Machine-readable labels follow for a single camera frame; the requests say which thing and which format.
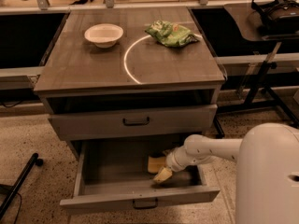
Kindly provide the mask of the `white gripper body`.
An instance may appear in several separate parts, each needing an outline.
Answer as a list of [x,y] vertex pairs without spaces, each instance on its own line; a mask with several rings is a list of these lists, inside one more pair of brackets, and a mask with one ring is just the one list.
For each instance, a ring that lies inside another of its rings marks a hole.
[[165,165],[173,172],[180,172],[190,165],[191,156],[184,147],[172,149],[166,156]]

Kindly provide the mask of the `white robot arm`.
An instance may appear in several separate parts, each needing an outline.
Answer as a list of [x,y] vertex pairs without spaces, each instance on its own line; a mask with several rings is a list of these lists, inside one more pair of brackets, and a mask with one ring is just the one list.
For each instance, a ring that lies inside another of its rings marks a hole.
[[236,163],[235,224],[299,224],[299,130],[258,125],[242,139],[188,136],[165,157],[154,181],[218,157]]

